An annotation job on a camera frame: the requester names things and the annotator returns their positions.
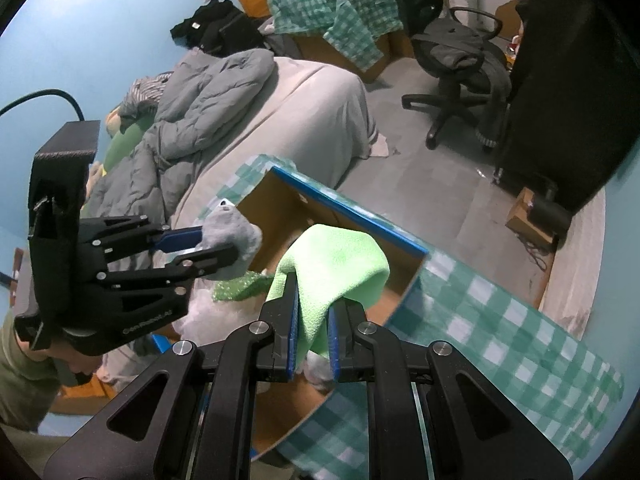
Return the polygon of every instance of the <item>white bed sheet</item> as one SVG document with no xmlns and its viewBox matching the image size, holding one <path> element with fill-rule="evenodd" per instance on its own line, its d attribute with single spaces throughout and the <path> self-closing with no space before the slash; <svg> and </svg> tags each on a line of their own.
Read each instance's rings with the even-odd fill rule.
<svg viewBox="0 0 640 480">
<path fill-rule="evenodd" d="M 360 78 L 336 66 L 276 57 L 277 70 L 237 126 L 229 145 L 180 201 L 172 226 L 191 226 L 251 156 L 287 158 L 335 187 L 353 157 L 367 158 L 378 131 Z"/>
</svg>

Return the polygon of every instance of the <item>office chair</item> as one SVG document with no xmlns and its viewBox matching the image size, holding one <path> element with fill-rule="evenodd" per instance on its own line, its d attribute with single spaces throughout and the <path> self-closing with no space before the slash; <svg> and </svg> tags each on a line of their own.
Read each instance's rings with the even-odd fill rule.
<svg viewBox="0 0 640 480">
<path fill-rule="evenodd" d="M 506 59 L 489 40 L 498 35 L 502 22 L 492 14 L 466 7 L 451 7 L 451 19 L 439 18 L 443 0 L 396 0 L 404 31 L 411 38 L 415 59 L 422 69 L 438 78 L 439 95 L 408 94 L 402 107 L 414 104 L 440 108 L 427 133 L 425 144 L 434 150 L 438 135 L 451 116 L 457 116 L 476 128 L 485 148 L 493 148 L 502 133 L 506 99 L 510 91 Z M 460 23 L 456 12 L 472 12 L 495 21 L 494 30 L 479 34 Z M 476 95 L 461 96 L 464 85 Z M 480 120 L 468 110 L 487 105 Z"/>
</svg>

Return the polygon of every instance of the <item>silver screw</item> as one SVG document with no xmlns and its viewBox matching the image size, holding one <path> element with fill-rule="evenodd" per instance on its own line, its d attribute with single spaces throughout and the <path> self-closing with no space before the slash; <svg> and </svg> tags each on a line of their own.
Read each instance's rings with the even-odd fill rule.
<svg viewBox="0 0 640 480">
<path fill-rule="evenodd" d="M 193 343 L 191 341 L 180 340 L 171 347 L 176 355 L 187 355 L 193 350 Z"/>
<path fill-rule="evenodd" d="M 450 355 L 451 352 L 453 352 L 453 346 L 451 346 L 446 341 L 436 341 L 433 344 L 433 351 L 438 355 L 446 357 L 447 355 Z"/>
<path fill-rule="evenodd" d="M 254 321 L 249 325 L 249 332 L 252 334 L 264 334 L 269 329 L 269 323 L 265 321 Z"/>
<path fill-rule="evenodd" d="M 364 335 L 375 334 L 378 326 L 371 321 L 363 321 L 358 325 L 358 332 Z"/>
</svg>

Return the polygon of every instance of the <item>gray floor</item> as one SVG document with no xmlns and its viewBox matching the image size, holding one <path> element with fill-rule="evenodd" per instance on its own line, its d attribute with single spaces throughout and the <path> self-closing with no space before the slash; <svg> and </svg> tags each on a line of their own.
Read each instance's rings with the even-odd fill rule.
<svg viewBox="0 0 640 480">
<path fill-rule="evenodd" d="M 490 157 L 473 130 L 453 118 L 434 151 L 424 137 L 429 111 L 404 110 L 400 97 L 433 93 L 436 80 L 414 59 L 393 62 L 367 86 L 369 108 L 395 154 L 356 161 L 340 191 L 532 303 L 543 272 L 504 226 L 514 198 L 491 184 Z"/>
</svg>

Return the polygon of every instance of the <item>chair base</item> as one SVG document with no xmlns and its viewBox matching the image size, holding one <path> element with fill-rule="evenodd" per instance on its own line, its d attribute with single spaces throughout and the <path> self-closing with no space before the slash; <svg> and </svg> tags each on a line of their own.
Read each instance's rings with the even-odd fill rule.
<svg viewBox="0 0 640 480">
<path fill-rule="evenodd" d="M 438 136 L 447 120 L 456 116 L 469 124 L 478 126 L 478 118 L 468 108 L 484 105 L 489 101 L 488 96 L 470 95 L 460 97 L 460 83 L 441 78 L 438 81 L 439 95 L 406 94 L 402 96 L 402 108 L 411 109 L 415 104 L 429 105 L 440 108 L 440 113 L 433 121 L 424 141 L 427 148 L 435 150 L 438 145 Z"/>
</svg>

